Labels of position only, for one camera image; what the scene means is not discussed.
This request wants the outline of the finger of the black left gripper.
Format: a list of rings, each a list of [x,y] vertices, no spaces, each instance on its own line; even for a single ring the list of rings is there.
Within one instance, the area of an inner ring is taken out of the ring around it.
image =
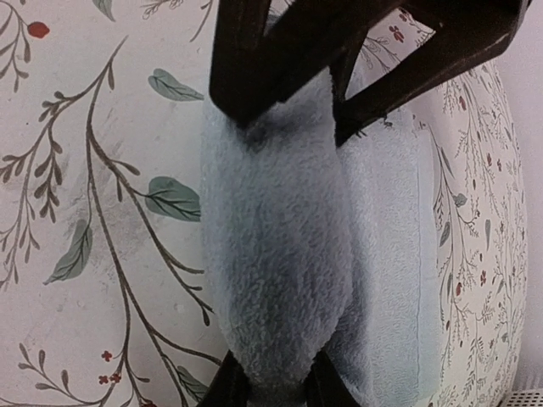
[[[330,66],[337,146],[412,99],[504,53],[523,23],[530,3],[365,1],[362,6],[361,33]],[[368,31],[397,8],[433,29],[434,34],[388,74],[354,96],[347,96],[355,61]]]
[[[331,68],[333,95],[344,99],[368,31],[400,1],[295,1],[268,25],[268,1],[221,1],[209,93],[240,126],[285,102]]]

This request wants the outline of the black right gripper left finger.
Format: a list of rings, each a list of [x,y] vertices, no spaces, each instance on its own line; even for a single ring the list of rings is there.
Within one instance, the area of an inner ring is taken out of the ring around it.
[[[249,379],[231,351],[227,352],[198,407],[246,407]]]

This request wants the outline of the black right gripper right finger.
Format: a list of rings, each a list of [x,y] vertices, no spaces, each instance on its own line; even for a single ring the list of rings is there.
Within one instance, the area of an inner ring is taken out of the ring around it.
[[[345,386],[324,350],[317,353],[304,386],[308,407],[361,406]]]

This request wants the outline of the light blue terry towel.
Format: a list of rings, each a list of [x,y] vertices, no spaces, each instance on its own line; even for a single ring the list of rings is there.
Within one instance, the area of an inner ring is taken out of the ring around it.
[[[337,146],[333,102],[326,69],[247,127],[204,106],[204,266],[247,406],[307,406],[321,350],[361,406],[439,389],[431,137],[398,109]]]

